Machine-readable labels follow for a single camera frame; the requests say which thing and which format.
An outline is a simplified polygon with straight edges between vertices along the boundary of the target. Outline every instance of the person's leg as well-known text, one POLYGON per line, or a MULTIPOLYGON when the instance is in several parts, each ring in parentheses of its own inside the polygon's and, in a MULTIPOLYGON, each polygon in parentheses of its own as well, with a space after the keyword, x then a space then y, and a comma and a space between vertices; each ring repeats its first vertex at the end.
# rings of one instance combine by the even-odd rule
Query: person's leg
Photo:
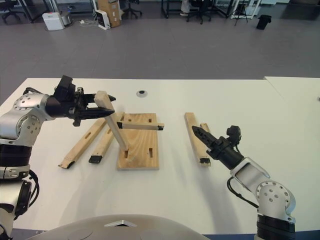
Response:
POLYGON ((187 16, 189 12, 190 12, 189 0, 182 0, 180 15, 181 16, 187 16))

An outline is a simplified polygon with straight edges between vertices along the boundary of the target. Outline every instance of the office chair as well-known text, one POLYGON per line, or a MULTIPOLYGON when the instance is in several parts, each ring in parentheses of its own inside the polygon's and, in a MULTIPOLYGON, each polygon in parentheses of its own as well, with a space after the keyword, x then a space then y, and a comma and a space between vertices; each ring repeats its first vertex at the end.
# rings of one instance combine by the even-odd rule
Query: office chair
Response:
POLYGON ((200 24, 204 23, 203 16, 209 18, 209 22, 211 21, 211 13, 209 10, 209 6, 212 6, 213 0, 192 0, 191 6, 199 8, 198 11, 189 12, 186 18, 186 21, 189 22, 190 18, 197 16, 200 18, 200 24))
POLYGON ((16 19, 18 19, 20 21, 20 17, 17 14, 23 14, 24 17, 26 18, 26 14, 23 11, 12 11, 11 9, 13 9, 15 7, 15 5, 18 4, 18 1, 11 1, 11 0, 5 0, 3 2, 0 2, 0 9, 3 11, 7 11, 6 13, 4 13, 2 15, 2 20, 5 24, 7 24, 7 17, 9 17, 10 15, 13 15, 16 19))
POLYGON ((129 16, 129 13, 131 13, 131 17, 132 17, 132 15, 134 15, 135 19, 138 19, 138 16, 136 13, 140 13, 140 17, 141 17, 142 11, 135 10, 135 9, 131 8, 131 3, 140 4, 140 0, 128 0, 127 2, 128 2, 128 8, 123 10, 124 14, 129 16))

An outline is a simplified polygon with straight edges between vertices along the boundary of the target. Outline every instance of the white box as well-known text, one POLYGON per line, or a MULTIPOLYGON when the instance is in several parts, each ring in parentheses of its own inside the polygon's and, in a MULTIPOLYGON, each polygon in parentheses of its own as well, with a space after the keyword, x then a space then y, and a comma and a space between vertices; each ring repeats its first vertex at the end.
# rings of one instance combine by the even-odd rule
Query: white box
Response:
POLYGON ((42 18, 49 31, 62 30, 65 28, 62 18, 58 12, 46 12, 42 14, 42 18))

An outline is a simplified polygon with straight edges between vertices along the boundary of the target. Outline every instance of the cardboard box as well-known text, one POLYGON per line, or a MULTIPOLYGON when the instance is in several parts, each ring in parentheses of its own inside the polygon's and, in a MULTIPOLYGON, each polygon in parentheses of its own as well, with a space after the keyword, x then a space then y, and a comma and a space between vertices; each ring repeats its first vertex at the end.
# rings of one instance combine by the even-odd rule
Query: cardboard box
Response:
POLYGON ((106 12, 112 28, 121 25, 118 0, 98 0, 98 8, 106 12))

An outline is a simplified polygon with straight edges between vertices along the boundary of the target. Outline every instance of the shoe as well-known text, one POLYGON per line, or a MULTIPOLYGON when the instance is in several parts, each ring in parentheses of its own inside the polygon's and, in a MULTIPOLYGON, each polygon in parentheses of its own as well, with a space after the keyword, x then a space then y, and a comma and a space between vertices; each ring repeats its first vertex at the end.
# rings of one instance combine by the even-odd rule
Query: shoe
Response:
POLYGON ((180 16, 183 16, 183 17, 186 17, 186 16, 188 16, 188 12, 184 12, 184 11, 181 11, 180 12, 180 16))

